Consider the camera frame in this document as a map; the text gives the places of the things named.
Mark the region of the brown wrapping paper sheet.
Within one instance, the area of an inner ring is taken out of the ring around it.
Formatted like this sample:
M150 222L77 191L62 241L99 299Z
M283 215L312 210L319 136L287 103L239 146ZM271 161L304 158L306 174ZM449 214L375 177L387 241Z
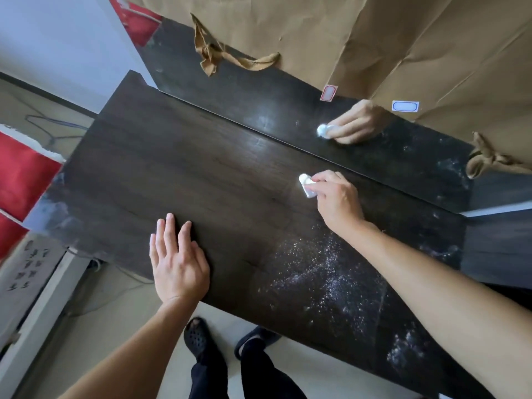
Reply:
M334 85L474 145L470 179L532 175L532 0L127 1L193 28L207 76L230 63Z

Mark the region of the white tissue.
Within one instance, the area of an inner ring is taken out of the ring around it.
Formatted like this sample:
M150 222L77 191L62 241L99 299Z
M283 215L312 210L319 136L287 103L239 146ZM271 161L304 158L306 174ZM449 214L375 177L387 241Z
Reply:
M309 174L303 173L299 175L298 180L307 198L315 198L317 196L316 192L308 188L309 185L315 183Z

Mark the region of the person's right hand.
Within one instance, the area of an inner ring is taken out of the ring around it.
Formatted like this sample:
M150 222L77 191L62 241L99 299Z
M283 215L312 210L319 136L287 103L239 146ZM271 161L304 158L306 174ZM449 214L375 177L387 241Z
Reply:
M313 175L314 184L308 188L334 188L334 207L318 208L329 229L348 239L349 235L365 221L356 187L341 172L327 170Z

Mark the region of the black trousers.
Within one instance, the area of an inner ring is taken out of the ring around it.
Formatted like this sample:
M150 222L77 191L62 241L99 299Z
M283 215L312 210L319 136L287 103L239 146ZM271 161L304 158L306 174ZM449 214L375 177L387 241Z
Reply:
M277 369L264 351L264 342L255 339L244 346L241 380L245 399L307 399L299 386ZM214 369L197 363L191 369L189 399L229 399L228 368Z

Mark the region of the red cloth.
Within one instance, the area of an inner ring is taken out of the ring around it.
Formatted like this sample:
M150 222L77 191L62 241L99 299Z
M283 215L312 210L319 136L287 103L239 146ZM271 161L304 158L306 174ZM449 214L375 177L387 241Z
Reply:
M24 219L63 163L15 129L0 131L0 263L28 232Z

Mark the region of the large wall mirror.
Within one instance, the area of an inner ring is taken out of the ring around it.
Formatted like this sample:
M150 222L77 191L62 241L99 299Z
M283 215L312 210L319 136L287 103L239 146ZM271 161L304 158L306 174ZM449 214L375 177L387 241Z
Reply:
M341 146L319 138L318 125L356 102L319 92L276 68L251 73L223 63L208 78L194 49L193 29L134 7L109 1L140 68L159 91L340 165L382 185L453 213L483 216L532 209L532 175L489 172L469 180L465 142L396 119L376 138Z

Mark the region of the person's right forearm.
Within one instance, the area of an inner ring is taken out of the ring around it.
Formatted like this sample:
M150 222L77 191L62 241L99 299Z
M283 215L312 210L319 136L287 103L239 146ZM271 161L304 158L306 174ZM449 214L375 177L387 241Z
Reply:
M497 399L532 399L532 312L368 222L346 240L434 340Z

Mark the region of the white printed cardboard sheet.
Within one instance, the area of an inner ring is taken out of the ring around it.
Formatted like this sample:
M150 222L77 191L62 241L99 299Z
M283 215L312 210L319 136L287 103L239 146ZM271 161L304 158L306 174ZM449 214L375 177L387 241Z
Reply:
M66 253L59 242L30 232L0 268L0 351Z

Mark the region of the person's left hand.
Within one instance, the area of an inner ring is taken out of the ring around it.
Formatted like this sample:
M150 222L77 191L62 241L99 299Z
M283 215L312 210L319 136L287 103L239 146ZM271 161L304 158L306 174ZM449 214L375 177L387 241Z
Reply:
M161 254L157 268L152 268L156 293L163 304L179 301L196 307L209 290L209 279L203 278L195 262L191 240L192 223L191 221L185 222L179 230L176 226L178 252L166 255L164 249L165 219L157 221L155 232L160 235Z

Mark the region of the scattered white powder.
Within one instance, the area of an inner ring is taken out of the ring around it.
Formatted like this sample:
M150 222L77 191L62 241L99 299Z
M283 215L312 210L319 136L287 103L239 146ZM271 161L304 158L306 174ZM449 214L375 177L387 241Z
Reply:
M404 374L429 361L430 338L374 267L326 231L257 243L249 321L345 363Z

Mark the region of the person's black left shoe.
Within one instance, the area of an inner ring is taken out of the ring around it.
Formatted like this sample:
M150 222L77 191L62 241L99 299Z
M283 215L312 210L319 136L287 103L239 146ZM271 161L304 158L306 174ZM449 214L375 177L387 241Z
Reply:
M223 354L203 318L196 316L188 322L183 331L183 341L197 364L227 371Z

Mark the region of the white board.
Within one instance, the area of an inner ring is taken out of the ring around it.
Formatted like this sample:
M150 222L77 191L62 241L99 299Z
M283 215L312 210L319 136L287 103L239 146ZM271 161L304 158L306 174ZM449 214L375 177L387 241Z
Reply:
M72 296L91 258L66 252L0 360L0 399L11 399Z

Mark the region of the person's left forearm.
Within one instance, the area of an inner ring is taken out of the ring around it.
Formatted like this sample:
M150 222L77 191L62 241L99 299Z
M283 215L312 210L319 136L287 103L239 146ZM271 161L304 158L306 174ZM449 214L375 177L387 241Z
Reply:
M199 300L175 297L58 399L156 399L172 353Z

